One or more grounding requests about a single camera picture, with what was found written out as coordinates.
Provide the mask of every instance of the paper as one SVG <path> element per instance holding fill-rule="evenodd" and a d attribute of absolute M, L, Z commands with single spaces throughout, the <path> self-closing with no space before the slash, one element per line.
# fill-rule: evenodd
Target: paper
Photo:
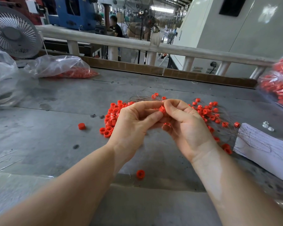
<path fill-rule="evenodd" d="M 234 151 L 283 180 L 283 141 L 243 123 Z"/>
<path fill-rule="evenodd" d="M 35 0 L 25 0 L 25 2 L 30 13 L 38 13 Z"/>

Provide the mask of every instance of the brown cardboard edging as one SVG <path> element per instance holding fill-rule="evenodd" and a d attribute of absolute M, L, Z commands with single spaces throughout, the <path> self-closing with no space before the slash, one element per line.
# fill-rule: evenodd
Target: brown cardboard edging
<path fill-rule="evenodd" d="M 46 53 L 43 50 L 39 52 L 39 56 L 45 54 Z M 56 51 L 49 51 L 48 54 L 53 56 L 69 55 Z M 99 68 L 99 69 L 118 70 L 118 71 L 138 73 L 138 74 L 147 74 L 147 75 L 154 75 L 154 76 L 161 76 L 168 78 L 192 80 L 197 82 L 213 83 L 213 84 L 220 84 L 227 86 L 238 86 L 238 87 L 246 87 L 246 88 L 254 88 L 257 84 L 257 80 L 255 79 L 230 78 L 225 76 L 202 74 L 198 72 L 187 72 L 182 70 L 174 70 L 170 68 L 125 63 L 125 62 L 97 59 L 97 58 L 91 58 L 85 56 L 79 56 L 79 57 L 83 61 L 85 61 L 90 67 Z"/>

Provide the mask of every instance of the white railing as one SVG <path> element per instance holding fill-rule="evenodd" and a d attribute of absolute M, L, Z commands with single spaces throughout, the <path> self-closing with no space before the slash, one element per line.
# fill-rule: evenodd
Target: white railing
<path fill-rule="evenodd" d="M 69 51 L 74 55 L 79 55 L 78 42 L 106 45 L 109 47 L 109 59 L 117 61 L 117 47 L 137 49 L 143 51 L 152 51 L 159 53 L 167 53 L 174 55 L 185 56 L 183 70 L 191 71 L 194 58 L 219 60 L 221 65 L 216 72 L 216 75 L 224 76 L 231 63 L 240 63 L 247 65 L 255 65 L 250 78 L 258 79 L 266 68 L 272 67 L 276 60 L 253 55 L 244 55 L 223 51 L 212 51 L 200 48 L 190 48 L 185 46 L 160 44 L 159 46 L 150 45 L 150 42 L 143 40 L 133 40 L 127 38 L 113 37 L 107 35 L 98 35 L 88 32 L 80 32 L 69 30 L 62 27 L 43 25 L 36 26 L 37 30 L 44 37 L 64 39 L 68 42 Z"/>

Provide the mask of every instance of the black shirt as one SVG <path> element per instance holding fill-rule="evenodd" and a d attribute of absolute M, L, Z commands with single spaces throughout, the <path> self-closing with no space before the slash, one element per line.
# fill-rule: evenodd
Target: black shirt
<path fill-rule="evenodd" d="M 113 29 L 117 33 L 117 37 L 122 37 L 122 29 L 118 24 L 115 27 L 110 26 L 110 29 Z"/>

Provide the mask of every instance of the black hair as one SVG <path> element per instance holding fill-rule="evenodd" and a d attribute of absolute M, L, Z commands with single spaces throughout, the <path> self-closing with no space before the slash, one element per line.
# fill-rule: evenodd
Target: black hair
<path fill-rule="evenodd" d="M 115 23 L 117 23 L 117 17 L 116 17 L 116 16 L 112 15 L 112 16 L 110 17 L 110 19 L 112 19 Z"/>

